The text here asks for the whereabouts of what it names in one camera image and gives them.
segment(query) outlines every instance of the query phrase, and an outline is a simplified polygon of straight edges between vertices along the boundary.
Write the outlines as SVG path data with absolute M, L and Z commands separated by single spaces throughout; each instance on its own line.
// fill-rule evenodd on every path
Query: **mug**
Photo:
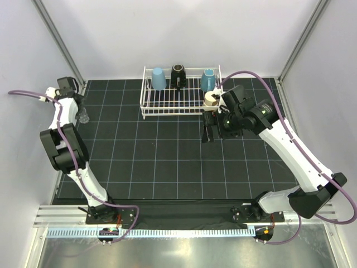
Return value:
M 171 87 L 184 88 L 186 86 L 186 70 L 182 64 L 176 64 L 171 69 Z
M 152 88 L 155 90 L 164 90 L 166 88 L 165 74 L 161 68 L 155 68 L 152 70 Z
M 200 88 L 207 92 L 213 90 L 215 87 L 216 76 L 214 75 L 214 71 L 212 69 L 206 69 L 201 77 Z

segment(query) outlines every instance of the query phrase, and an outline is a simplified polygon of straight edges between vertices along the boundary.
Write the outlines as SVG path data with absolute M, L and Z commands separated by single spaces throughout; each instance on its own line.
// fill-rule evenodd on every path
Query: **white wall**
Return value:
M 331 1 L 284 88 L 302 140 L 325 165 L 347 176 L 344 188 L 357 201 L 356 13 L 356 1 Z M 351 206 L 341 194 L 333 204 L 340 220 L 351 217 Z M 353 258 L 356 228 L 356 222 L 340 228 Z
M 7 92 L 44 92 L 72 73 L 30 0 L 0 1 L 0 18 L 0 267 L 16 268 L 25 262 L 38 207 L 55 187 L 39 138 L 54 109 Z
M 318 0 L 44 0 L 85 79 L 144 65 L 278 76 Z

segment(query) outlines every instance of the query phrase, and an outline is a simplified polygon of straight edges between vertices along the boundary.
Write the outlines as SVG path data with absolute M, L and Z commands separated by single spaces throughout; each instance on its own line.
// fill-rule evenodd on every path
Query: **black cup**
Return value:
M 171 69 L 171 87 L 184 88 L 186 86 L 186 70 L 182 64 L 176 64 Z

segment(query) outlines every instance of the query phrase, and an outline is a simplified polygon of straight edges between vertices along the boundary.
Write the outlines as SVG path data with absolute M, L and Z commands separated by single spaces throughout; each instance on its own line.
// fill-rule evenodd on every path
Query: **clear glass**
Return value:
M 81 124 L 87 124 L 89 122 L 89 116 L 84 107 L 78 112 L 78 120 Z

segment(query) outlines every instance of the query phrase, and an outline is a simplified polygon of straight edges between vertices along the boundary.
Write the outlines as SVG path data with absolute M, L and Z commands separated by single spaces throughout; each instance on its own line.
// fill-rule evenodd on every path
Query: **cup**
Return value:
M 214 111 L 217 110 L 218 100 L 214 97 L 213 91 L 207 91 L 205 93 L 205 100 L 203 101 L 203 110 L 205 111 Z
M 216 86 L 216 76 L 214 75 L 214 71 L 212 69 L 206 69 L 203 72 L 200 82 L 200 88 L 204 91 L 211 91 Z
M 171 69 L 171 87 L 184 88 L 186 86 L 186 71 L 182 64 L 176 64 Z
M 154 68 L 152 70 L 152 88 L 155 90 L 164 90 L 166 88 L 165 74 L 161 68 Z

